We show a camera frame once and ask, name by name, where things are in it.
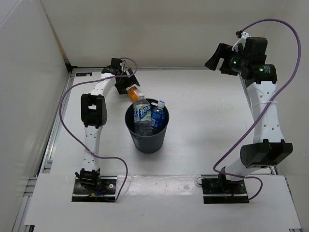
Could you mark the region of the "blue label plastic bottle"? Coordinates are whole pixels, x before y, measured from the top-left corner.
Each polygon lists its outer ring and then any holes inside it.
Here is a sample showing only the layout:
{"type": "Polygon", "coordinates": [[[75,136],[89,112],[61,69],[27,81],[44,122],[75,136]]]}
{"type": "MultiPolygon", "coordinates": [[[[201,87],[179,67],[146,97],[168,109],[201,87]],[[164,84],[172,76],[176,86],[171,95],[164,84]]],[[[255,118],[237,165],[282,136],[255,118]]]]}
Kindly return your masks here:
{"type": "Polygon", "coordinates": [[[165,102],[160,100],[157,106],[151,111],[152,127],[154,129],[159,129],[163,125],[165,119],[164,107],[165,102]]]}

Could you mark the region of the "orange plastic bottle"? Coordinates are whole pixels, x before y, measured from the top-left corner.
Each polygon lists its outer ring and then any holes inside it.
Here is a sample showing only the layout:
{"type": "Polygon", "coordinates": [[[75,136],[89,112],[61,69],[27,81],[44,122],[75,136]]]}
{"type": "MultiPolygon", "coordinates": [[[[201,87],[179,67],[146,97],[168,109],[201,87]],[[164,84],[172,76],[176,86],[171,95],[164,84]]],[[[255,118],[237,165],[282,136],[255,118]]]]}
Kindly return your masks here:
{"type": "Polygon", "coordinates": [[[138,94],[140,93],[140,90],[133,86],[131,87],[128,91],[127,94],[129,95],[129,97],[132,99],[133,102],[138,100],[138,94]]]}

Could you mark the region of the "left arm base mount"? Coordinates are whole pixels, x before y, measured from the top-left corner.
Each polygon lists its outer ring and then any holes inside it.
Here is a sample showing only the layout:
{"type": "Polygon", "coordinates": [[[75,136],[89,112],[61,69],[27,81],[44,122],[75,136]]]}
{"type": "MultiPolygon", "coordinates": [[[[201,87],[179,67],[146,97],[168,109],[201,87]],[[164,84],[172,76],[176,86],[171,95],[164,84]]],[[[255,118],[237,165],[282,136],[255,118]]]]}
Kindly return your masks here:
{"type": "Polygon", "coordinates": [[[76,177],[71,196],[72,202],[106,202],[115,201],[117,176],[102,176],[96,187],[86,187],[76,177]]]}

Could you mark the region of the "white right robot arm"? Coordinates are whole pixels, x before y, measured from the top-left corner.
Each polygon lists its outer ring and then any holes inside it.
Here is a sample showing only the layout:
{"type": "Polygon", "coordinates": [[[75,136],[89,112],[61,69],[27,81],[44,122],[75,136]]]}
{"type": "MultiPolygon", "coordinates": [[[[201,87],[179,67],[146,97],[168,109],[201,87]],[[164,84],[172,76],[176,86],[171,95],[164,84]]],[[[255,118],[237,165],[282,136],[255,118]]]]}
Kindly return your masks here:
{"type": "Polygon", "coordinates": [[[228,193],[234,181],[240,181],[259,169],[274,166],[293,151],[280,128],[276,102],[273,97],[277,88],[277,72],[273,64],[266,64],[267,39],[248,37],[236,47],[220,43],[205,67],[215,70],[222,59],[220,72],[239,75],[247,94],[253,116],[253,143],[243,145],[240,158],[219,172],[217,188],[228,193]]]}

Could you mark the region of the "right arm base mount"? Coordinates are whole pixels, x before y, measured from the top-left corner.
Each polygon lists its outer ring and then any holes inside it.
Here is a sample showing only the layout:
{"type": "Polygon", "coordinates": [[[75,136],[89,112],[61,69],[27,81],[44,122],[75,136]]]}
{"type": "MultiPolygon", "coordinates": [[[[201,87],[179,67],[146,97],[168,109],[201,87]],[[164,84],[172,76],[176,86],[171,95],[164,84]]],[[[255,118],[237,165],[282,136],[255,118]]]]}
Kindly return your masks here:
{"type": "Polygon", "coordinates": [[[229,181],[219,174],[199,176],[196,182],[202,187],[204,204],[249,203],[244,180],[229,181]]]}

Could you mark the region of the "clear green label bottle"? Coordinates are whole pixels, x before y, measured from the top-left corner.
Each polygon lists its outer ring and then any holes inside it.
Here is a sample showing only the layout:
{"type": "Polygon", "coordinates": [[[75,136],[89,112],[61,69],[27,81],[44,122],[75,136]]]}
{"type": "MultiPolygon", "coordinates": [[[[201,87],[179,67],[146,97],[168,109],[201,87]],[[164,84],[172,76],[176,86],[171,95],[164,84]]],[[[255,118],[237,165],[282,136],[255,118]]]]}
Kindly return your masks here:
{"type": "Polygon", "coordinates": [[[135,133],[140,136],[151,136],[151,106],[143,93],[133,104],[135,133]]]}

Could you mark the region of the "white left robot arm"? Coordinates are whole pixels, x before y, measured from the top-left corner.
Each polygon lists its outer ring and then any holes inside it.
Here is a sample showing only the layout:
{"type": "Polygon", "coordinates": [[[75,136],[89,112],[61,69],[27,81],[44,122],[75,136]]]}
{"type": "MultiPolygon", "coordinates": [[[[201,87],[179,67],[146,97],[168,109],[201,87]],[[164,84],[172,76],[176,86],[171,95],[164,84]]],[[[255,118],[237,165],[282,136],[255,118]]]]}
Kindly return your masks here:
{"type": "Polygon", "coordinates": [[[84,161],[79,173],[76,173],[80,185],[90,193],[101,189],[98,152],[103,126],[107,122],[106,97],[113,86],[120,91],[137,82],[133,71],[125,71],[125,58],[112,58],[111,64],[103,68],[100,81],[93,89],[81,96],[81,120],[85,130],[84,161]]]}

